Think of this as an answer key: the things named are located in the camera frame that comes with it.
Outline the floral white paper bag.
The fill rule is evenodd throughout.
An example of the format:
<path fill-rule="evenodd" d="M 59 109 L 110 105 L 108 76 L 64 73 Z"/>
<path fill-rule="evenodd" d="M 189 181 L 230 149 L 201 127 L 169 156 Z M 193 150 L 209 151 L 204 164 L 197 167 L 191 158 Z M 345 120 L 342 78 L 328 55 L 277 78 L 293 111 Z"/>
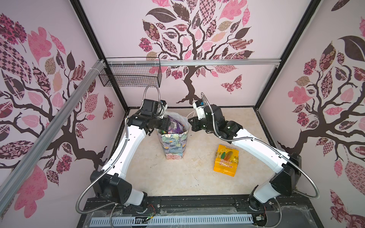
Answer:
<path fill-rule="evenodd" d="M 157 136 L 163 148 L 163 152 L 167 160 L 180 160 L 184 157 L 187 147 L 188 133 L 190 124 L 186 116 L 182 116 L 176 112 L 165 112 L 164 117 L 171 116 L 184 125 L 184 133 L 182 134 L 166 134 L 161 135 L 159 130 Z"/>

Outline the yellow snack packet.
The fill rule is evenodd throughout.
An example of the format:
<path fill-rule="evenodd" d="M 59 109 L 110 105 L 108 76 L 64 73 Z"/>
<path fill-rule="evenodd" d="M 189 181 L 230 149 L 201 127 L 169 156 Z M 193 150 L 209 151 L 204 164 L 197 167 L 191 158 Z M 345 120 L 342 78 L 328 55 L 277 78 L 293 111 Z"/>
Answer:
<path fill-rule="evenodd" d="M 234 177 L 239 164 L 239 151 L 233 148 L 219 145 L 214 161 L 213 170 Z"/>

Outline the purple Fox's candy packet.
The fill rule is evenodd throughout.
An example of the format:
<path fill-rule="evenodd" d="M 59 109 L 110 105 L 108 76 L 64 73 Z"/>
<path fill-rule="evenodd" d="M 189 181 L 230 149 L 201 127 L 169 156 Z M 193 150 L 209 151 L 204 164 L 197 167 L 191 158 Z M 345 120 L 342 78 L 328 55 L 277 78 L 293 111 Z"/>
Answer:
<path fill-rule="evenodd" d="M 168 127 L 168 134 L 182 134 L 184 133 L 184 125 L 171 116 L 168 116 L 170 125 Z"/>

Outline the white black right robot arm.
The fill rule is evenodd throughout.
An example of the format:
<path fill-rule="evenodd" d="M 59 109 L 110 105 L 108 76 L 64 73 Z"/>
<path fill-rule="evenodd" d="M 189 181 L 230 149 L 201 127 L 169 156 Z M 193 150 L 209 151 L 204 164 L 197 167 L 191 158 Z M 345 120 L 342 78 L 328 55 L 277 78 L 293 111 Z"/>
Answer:
<path fill-rule="evenodd" d="M 277 196 L 291 196 L 301 177 L 300 171 L 293 165 L 301 167 L 299 155 L 290 158 L 289 154 L 267 145 L 249 133 L 235 121 L 225 120 L 219 107 L 204 105 L 202 100 L 193 103 L 196 117 L 188 119 L 194 132 L 204 130 L 214 133 L 258 158 L 274 171 L 273 177 L 256 186 L 248 197 L 251 209 L 258 211 L 263 204 Z"/>

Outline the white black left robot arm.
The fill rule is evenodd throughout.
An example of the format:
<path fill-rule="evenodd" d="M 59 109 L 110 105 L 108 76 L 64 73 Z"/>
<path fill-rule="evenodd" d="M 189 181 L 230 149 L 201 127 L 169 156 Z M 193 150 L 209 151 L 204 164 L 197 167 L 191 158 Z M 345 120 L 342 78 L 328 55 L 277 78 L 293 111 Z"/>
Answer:
<path fill-rule="evenodd" d="M 125 133 L 116 151 L 101 171 L 91 174 L 90 180 L 96 196 L 121 205 L 140 206 L 145 193 L 135 190 L 125 180 L 128 167 L 144 138 L 155 129 L 167 131 L 170 123 L 168 117 L 147 115 L 144 111 L 126 117 Z"/>

